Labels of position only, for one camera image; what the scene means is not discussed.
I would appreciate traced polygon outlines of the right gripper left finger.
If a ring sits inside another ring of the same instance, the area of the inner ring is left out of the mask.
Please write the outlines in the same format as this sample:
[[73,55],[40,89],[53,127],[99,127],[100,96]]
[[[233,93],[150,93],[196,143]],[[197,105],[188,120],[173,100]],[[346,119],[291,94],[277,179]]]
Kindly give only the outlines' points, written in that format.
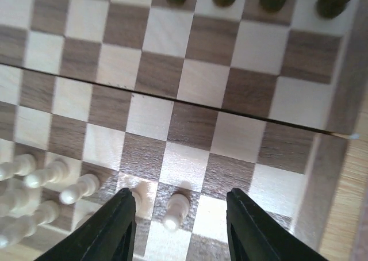
[[37,260],[132,260],[135,218],[135,199],[125,187]]

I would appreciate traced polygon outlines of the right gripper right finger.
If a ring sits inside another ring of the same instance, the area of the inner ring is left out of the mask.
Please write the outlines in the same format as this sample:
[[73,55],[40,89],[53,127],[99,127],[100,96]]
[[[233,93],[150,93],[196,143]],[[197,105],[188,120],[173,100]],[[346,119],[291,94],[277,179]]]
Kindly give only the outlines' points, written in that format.
[[227,193],[227,236],[231,260],[326,260],[239,188]]

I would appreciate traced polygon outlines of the light pawn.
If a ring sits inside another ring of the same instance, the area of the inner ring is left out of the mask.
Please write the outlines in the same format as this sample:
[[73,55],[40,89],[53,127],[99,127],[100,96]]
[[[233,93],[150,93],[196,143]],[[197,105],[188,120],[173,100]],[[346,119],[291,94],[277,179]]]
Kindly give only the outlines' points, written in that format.
[[186,196],[180,193],[173,194],[166,207],[163,217],[163,226],[171,232],[175,232],[181,226],[183,220],[188,215],[190,202]]

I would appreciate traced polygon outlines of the wooden chess board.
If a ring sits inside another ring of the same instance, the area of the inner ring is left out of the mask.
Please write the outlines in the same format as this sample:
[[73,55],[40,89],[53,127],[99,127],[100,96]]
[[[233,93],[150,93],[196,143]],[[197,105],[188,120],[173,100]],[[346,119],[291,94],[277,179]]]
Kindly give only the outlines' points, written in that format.
[[[367,83],[367,0],[336,18],[317,0],[1,0],[1,162],[30,154],[70,174],[34,191],[33,213],[82,175],[101,187],[1,250],[33,260],[119,189],[136,189],[134,260],[229,260],[226,194],[246,192],[331,260],[331,208]],[[175,232],[162,223],[180,193]]]

